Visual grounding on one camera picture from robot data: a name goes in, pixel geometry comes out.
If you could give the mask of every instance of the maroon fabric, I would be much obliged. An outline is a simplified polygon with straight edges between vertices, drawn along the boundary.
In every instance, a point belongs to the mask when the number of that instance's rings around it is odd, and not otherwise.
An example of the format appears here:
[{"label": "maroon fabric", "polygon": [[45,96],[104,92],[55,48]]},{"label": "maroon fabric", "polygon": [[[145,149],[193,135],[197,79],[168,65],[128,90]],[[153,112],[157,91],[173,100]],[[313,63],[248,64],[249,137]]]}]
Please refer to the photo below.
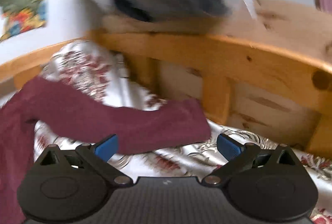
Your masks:
[{"label": "maroon fabric", "polygon": [[210,129],[195,99],[169,101],[157,111],[105,106],[61,82],[36,77],[0,109],[0,224],[24,216],[16,190],[33,163],[34,125],[47,123],[56,134],[95,143],[116,133],[119,153],[207,140]]}]

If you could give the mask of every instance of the wooden bed frame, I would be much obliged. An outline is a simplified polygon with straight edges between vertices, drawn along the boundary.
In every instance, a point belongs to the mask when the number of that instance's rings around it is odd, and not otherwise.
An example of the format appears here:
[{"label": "wooden bed frame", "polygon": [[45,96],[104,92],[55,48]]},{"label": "wooden bed frame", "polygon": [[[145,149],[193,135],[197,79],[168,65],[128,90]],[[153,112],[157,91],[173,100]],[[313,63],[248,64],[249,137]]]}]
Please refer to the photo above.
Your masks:
[{"label": "wooden bed frame", "polygon": [[[263,12],[264,19],[267,19],[266,13],[269,11]],[[240,39],[215,34],[109,34],[95,30],[88,32],[86,38],[127,54],[135,68],[133,71],[139,73],[139,80],[152,89],[158,87],[159,60],[199,70],[203,77],[202,105],[206,116],[216,123],[225,124],[229,116],[230,80],[251,84],[317,111],[321,118],[305,151],[332,158],[332,65],[319,56],[248,40],[251,37]],[[20,89],[41,71],[41,65],[53,53],[71,41],[0,65],[0,81],[13,78],[15,87]]]}]

